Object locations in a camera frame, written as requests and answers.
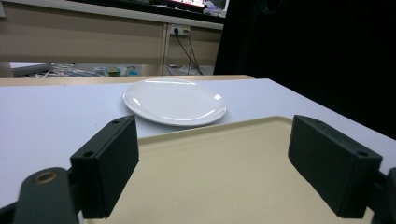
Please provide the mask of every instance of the tray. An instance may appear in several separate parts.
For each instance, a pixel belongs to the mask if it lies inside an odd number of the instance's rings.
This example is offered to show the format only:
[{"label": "tray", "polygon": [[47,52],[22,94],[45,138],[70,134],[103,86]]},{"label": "tray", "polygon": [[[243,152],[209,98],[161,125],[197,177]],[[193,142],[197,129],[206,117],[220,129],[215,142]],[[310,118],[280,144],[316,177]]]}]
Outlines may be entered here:
[{"label": "tray", "polygon": [[108,219],[85,223],[370,223],[342,219],[289,161],[272,117],[139,139],[140,162]]}]

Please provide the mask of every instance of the wooden countertop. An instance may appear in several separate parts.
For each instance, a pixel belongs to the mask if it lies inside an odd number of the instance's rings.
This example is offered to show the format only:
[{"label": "wooden countertop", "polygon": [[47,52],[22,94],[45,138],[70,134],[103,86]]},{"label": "wooden countertop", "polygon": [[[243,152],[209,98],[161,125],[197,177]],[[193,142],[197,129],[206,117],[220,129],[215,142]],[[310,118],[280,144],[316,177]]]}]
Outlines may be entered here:
[{"label": "wooden countertop", "polygon": [[90,85],[137,82],[149,78],[179,78],[188,81],[254,79],[247,75],[221,76],[141,76],[141,77],[51,77],[51,78],[0,78],[0,86]]}]

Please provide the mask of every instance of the screen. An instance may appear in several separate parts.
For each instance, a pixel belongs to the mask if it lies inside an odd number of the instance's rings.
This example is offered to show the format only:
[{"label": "screen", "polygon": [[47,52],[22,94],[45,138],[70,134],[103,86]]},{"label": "screen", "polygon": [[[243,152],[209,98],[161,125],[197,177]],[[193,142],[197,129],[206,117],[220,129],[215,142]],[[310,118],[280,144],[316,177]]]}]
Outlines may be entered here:
[{"label": "screen", "polygon": [[173,3],[180,3],[192,7],[205,7],[205,0],[169,0]]}]

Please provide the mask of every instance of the power outlet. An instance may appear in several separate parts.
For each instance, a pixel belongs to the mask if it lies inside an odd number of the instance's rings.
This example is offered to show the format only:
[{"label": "power outlet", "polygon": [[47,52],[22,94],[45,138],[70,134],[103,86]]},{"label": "power outlet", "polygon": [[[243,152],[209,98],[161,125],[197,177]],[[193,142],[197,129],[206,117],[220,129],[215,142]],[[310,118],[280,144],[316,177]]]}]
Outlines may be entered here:
[{"label": "power outlet", "polygon": [[175,29],[178,29],[178,35],[187,35],[187,32],[190,31],[190,26],[188,25],[171,24],[169,27],[171,35],[175,35]]}]

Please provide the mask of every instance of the screw hole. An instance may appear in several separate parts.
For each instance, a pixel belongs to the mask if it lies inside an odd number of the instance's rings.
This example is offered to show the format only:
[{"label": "screw hole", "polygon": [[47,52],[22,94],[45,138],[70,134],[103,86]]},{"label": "screw hole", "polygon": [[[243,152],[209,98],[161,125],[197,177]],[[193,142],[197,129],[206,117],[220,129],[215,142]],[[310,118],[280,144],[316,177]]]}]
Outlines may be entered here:
[{"label": "screw hole", "polygon": [[368,157],[369,155],[365,152],[358,151],[358,155],[363,156],[363,157]]},{"label": "screw hole", "polygon": [[93,152],[89,151],[89,152],[85,152],[83,154],[84,157],[90,157],[91,155],[93,155]]},{"label": "screw hole", "polygon": [[54,180],[58,174],[56,172],[44,172],[35,177],[35,184],[46,184]]}]

